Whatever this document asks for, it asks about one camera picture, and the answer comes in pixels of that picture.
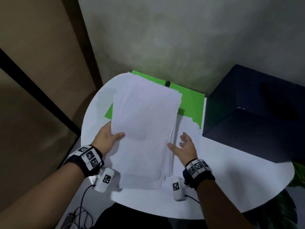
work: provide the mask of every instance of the black pants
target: black pants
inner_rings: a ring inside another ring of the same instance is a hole
[[[172,229],[172,226],[166,217],[147,214],[115,203],[100,215],[92,228]]]

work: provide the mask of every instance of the wall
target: wall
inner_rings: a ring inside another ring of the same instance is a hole
[[[211,93],[236,63],[305,85],[305,0],[79,0],[103,83],[136,70]]]
[[[0,0],[0,19],[0,48],[81,127],[95,85],[62,0]]]
[[[76,139],[0,69],[0,211],[54,172]]]

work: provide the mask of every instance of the white sensor device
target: white sensor device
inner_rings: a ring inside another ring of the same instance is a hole
[[[182,180],[180,177],[173,177],[171,179],[172,190],[173,190],[173,198],[176,201],[184,201],[186,197],[184,196],[184,189]]]
[[[97,175],[97,181],[94,187],[95,191],[105,193],[109,183],[113,179],[114,176],[114,170],[106,168],[103,172],[102,169],[100,169],[100,173]]]

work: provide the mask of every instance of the black wristband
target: black wristband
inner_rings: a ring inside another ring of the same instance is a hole
[[[85,178],[98,174],[104,165],[102,153],[92,145],[82,146],[73,152],[65,164],[68,162],[76,164],[83,171]]]
[[[195,159],[186,165],[183,171],[183,177],[185,179],[184,183],[189,185],[190,188],[197,189],[198,185],[203,180],[214,180],[215,177],[211,172],[211,168],[206,164],[204,160]]]

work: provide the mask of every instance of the gray wall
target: gray wall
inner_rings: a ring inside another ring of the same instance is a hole
[[[79,0],[106,83],[137,70],[211,93],[238,63],[305,85],[305,0]]]

